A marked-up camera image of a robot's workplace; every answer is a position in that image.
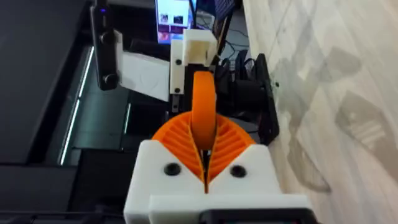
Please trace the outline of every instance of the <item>computer monitor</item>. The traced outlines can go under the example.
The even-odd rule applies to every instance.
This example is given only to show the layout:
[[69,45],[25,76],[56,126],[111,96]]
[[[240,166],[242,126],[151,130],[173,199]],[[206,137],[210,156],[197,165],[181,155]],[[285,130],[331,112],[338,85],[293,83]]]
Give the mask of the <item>computer monitor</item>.
[[[157,41],[170,44],[172,39],[182,39],[184,29],[193,26],[190,0],[155,0],[157,20]],[[192,0],[196,10],[197,0]]]

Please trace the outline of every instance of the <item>black panel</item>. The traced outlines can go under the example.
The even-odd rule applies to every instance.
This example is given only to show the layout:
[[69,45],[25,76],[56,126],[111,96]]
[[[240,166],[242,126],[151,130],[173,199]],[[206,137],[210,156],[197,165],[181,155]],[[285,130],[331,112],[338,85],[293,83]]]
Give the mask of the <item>black panel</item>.
[[208,210],[200,214],[199,223],[317,224],[318,222],[314,213],[307,208],[264,208]]
[[76,169],[0,166],[0,210],[66,211]]
[[82,0],[2,0],[0,162],[21,163],[60,78]]
[[82,150],[70,210],[93,211],[96,206],[122,212],[136,152]]

